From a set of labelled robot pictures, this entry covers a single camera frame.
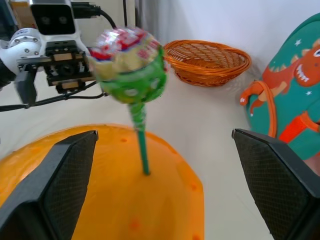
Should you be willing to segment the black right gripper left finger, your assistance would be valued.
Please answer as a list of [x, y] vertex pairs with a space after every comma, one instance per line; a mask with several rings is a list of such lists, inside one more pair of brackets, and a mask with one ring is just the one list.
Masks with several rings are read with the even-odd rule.
[[0, 240], [71, 240], [88, 190], [98, 132], [71, 135], [0, 207]]

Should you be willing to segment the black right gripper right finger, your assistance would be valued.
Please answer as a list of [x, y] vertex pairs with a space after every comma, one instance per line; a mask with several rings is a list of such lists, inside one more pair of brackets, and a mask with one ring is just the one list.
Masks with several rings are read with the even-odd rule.
[[320, 176], [276, 138], [240, 128], [231, 135], [274, 240], [320, 240]]

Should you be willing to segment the teal dinosaur backpack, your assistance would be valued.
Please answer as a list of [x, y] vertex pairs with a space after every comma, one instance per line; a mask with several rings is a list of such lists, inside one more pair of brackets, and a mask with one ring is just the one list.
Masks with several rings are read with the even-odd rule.
[[320, 12], [288, 36], [239, 103], [253, 132], [283, 141], [304, 161], [320, 156]]

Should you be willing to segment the green wrapped lollipop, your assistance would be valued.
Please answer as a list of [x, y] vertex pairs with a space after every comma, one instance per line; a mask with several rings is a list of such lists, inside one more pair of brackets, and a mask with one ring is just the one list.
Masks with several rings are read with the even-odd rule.
[[162, 95], [167, 69], [164, 48], [141, 28], [103, 31], [89, 49], [88, 61], [102, 90], [126, 104], [137, 134], [142, 170], [150, 174], [146, 129], [146, 103]]

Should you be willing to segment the brown cardboard box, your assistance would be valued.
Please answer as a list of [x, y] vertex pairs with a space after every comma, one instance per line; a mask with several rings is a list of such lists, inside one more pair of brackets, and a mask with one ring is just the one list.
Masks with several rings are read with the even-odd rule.
[[36, 27], [35, 20], [29, 6], [29, 0], [9, 0], [9, 4], [19, 29]]

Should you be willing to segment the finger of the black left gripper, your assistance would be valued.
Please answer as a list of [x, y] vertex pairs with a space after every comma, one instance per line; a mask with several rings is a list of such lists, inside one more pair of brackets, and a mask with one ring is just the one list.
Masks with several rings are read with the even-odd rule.
[[34, 84], [36, 74], [35, 70], [22, 71], [14, 80], [14, 86], [21, 102], [28, 106], [36, 103], [37, 91]]

